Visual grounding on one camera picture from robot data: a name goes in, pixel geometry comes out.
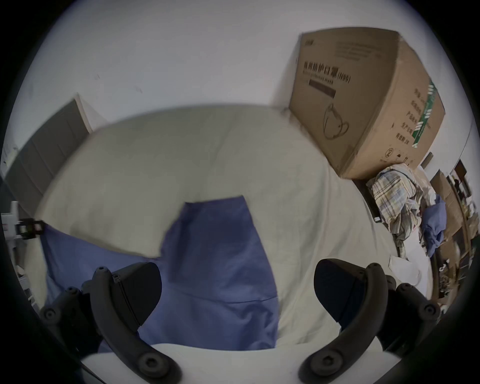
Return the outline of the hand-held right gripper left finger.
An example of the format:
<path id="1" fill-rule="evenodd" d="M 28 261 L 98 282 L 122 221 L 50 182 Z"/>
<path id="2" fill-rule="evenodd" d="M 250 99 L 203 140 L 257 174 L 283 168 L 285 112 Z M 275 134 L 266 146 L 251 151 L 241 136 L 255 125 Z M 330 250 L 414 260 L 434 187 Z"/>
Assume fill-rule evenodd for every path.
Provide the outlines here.
<path id="1" fill-rule="evenodd" d="M 138 330 L 159 303 L 162 280 L 152 262 L 138 262 L 111 272 L 96 268 L 81 289 L 67 287 L 39 318 L 51 335 L 79 363 L 105 342 L 138 377 L 150 384 L 178 384 L 179 365 L 154 349 Z"/>

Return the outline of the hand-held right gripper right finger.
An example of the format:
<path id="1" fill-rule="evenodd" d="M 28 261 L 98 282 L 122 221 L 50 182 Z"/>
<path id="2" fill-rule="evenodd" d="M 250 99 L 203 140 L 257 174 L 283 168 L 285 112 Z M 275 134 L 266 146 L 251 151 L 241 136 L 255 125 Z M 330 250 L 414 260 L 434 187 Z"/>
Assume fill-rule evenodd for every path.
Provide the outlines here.
<path id="1" fill-rule="evenodd" d="M 437 325 L 441 309 L 410 283 L 395 279 L 373 262 L 360 267 L 339 259 L 322 259 L 315 268 L 315 295 L 340 325 L 339 335 L 301 364 L 306 384 L 327 384 L 356 363 L 375 338 L 383 352 L 403 358 Z"/>

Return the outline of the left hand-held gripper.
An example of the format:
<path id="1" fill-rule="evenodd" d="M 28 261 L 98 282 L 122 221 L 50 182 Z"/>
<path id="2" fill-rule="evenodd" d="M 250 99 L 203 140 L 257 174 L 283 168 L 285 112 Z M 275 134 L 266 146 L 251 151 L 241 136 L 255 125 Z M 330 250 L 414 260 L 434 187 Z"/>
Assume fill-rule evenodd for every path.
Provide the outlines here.
<path id="1" fill-rule="evenodd" d="M 45 222 L 33 218 L 19 220 L 18 201 L 11 201 L 10 212 L 1 214 L 3 235 L 8 245 L 15 245 L 20 238 L 36 238 L 45 231 Z"/>

